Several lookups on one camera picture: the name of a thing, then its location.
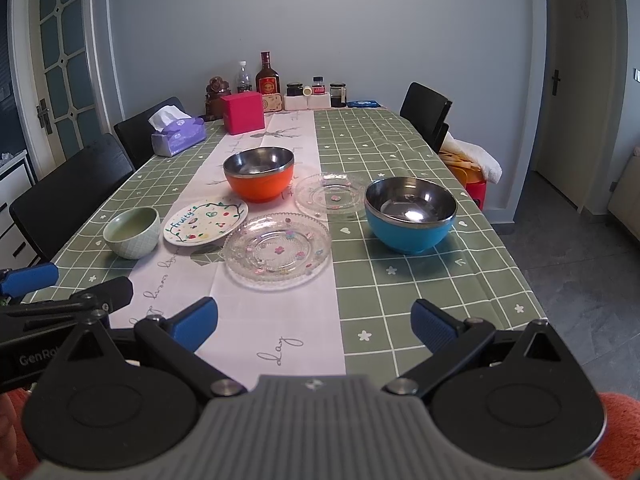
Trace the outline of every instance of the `chair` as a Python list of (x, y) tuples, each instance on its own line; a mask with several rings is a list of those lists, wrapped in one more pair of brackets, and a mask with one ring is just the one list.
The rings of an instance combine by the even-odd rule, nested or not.
[(103, 134), (14, 200), (9, 213), (40, 258), (51, 261), (132, 172), (117, 139)]
[(182, 112), (184, 111), (180, 99), (177, 97), (169, 97), (166, 101), (162, 101), (149, 108), (149, 110), (145, 110), (113, 127), (136, 170), (154, 154), (154, 149), (151, 146), (151, 134), (155, 130), (153, 126), (149, 124), (149, 117), (163, 106), (169, 105), (179, 108)]
[(400, 116), (409, 121), (431, 149), (438, 153), (447, 133), (443, 128), (452, 101), (436, 91), (413, 82), (404, 97)]

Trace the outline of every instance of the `drawer handle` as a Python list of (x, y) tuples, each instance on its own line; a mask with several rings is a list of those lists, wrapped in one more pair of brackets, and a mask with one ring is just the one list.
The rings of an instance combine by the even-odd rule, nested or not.
[(22, 242), (20, 246), (14, 251), (14, 258), (18, 257), (18, 254), (22, 252), (22, 250), (26, 247), (27, 242)]

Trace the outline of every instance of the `green checkered tablecloth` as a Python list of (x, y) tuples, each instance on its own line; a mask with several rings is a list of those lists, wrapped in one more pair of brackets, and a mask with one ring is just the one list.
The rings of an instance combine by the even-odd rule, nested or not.
[[(364, 219), (329, 222), (338, 308), (348, 373), (369, 374), (382, 385), (429, 355), (414, 336), (409, 312), (427, 298), (449, 314), (477, 316), (498, 328), (519, 328), (543, 316), (522, 273), (476, 204), (414, 128), (384, 109), (314, 113), (323, 171), (356, 173), (367, 181), (416, 176), (447, 187), (458, 216), (447, 238), (420, 256), (387, 249)], [(153, 157), (80, 229), (54, 262), (60, 280), (30, 301), (67, 298), (76, 290), (127, 276), (135, 262), (104, 246), (104, 225), (120, 212), (149, 205), (161, 217), (224, 136), (220, 121), (207, 140), (174, 158)], [(221, 260), (217, 247), (195, 251), (200, 265)]]

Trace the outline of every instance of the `bowl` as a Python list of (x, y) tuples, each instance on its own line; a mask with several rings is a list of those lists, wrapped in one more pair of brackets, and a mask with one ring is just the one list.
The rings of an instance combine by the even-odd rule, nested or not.
[(268, 202), (291, 183), (293, 162), (293, 152), (263, 146), (231, 155), (222, 167), (238, 195), (249, 202)]
[(437, 245), (451, 229), (458, 210), (448, 190), (411, 176), (372, 182), (364, 206), (374, 234), (402, 254), (420, 254)]
[(102, 238), (118, 256), (137, 260), (156, 248), (160, 238), (160, 215), (152, 207), (135, 207), (105, 225)]

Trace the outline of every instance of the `glass paneled door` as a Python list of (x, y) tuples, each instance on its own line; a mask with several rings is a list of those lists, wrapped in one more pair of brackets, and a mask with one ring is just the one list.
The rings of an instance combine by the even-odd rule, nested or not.
[(100, 136), (82, 26), (82, 0), (29, 0), (38, 118), (56, 165)]

